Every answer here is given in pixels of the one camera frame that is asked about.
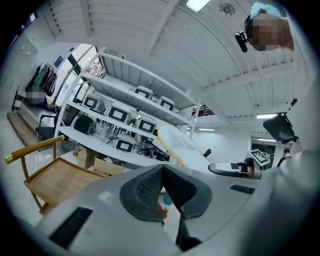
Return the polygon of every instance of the black office chair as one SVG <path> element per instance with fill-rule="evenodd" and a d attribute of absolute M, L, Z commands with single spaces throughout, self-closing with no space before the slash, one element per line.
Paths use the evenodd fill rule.
<path fill-rule="evenodd" d="M 65 111 L 62 117 L 62 121 L 64 125 L 71 126 L 71 123 L 73 122 L 75 117 L 78 115 L 79 111 L 80 111 L 79 109 L 76 109 L 68 105 L 65 108 Z M 38 136 L 41 136 L 44 141 L 52 139 L 55 136 L 55 130 L 58 122 L 59 113 L 60 113 L 60 110 L 56 115 L 47 115 L 47 114 L 41 115 L 39 126 L 35 128 L 35 131 L 37 132 L 37 138 L 36 138 L 37 141 L 38 141 Z M 43 118 L 53 118 L 54 127 L 41 127 L 41 121 Z"/>

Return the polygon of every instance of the wooden step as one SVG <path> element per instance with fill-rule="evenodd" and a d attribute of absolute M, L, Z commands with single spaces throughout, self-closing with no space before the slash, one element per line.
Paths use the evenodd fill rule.
<path fill-rule="evenodd" d="M 26 147 L 37 143 L 37 136 L 29 129 L 17 113 L 8 112 L 6 116 L 16 135 Z"/>
<path fill-rule="evenodd" d="M 22 121 L 25 123 L 25 125 L 28 127 L 28 129 L 37 136 L 36 128 L 39 126 L 39 124 L 34 120 L 30 114 L 25 110 L 18 110 L 17 111 L 18 116 L 22 119 Z"/>

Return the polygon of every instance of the fluorescent light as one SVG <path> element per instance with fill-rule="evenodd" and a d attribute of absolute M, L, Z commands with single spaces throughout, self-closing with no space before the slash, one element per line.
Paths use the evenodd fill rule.
<path fill-rule="evenodd" d="M 277 114 L 257 114 L 257 119 L 269 119 L 275 117 Z"/>
<path fill-rule="evenodd" d="M 215 129 L 199 128 L 200 131 L 215 131 Z"/>
<path fill-rule="evenodd" d="M 210 0 L 189 0 L 186 3 L 190 9 L 194 10 L 195 12 L 199 12 Z"/>
<path fill-rule="evenodd" d="M 275 139 L 267 139 L 267 138 L 258 138 L 258 141 L 263 141 L 263 142 L 276 142 Z"/>

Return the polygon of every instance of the floor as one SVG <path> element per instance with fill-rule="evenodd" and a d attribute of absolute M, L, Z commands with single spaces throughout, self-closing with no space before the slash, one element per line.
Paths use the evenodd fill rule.
<path fill-rule="evenodd" d="M 30 191 L 24 185 L 24 174 L 21 161 L 6 164 L 4 155 L 24 145 L 12 129 L 7 113 L 0 111 L 0 187 L 12 213 L 32 225 L 36 225 L 42 218 Z M 52 160 L 52 149 L 34 152 L 25 157 L 29 175 Z"/>

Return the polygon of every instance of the cardboard box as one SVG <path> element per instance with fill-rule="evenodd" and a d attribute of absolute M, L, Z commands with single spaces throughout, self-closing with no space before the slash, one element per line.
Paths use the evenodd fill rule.
<path fill-rule="evenodd" d="M 86 149 L 83 146 L 79 146 L 79 153 L 76 164 L 80 167 L 88 169 L 92 166 L 93 160 L 96 156 L 100 155 L 99 152 L 90 148 Z"/>
<path fill-rule="evenodd" d="M 93 169 L 102 175 L 118 175 L 124 172 L 125 167 L 106 162 L 98 157 L 93 158 Z"/>

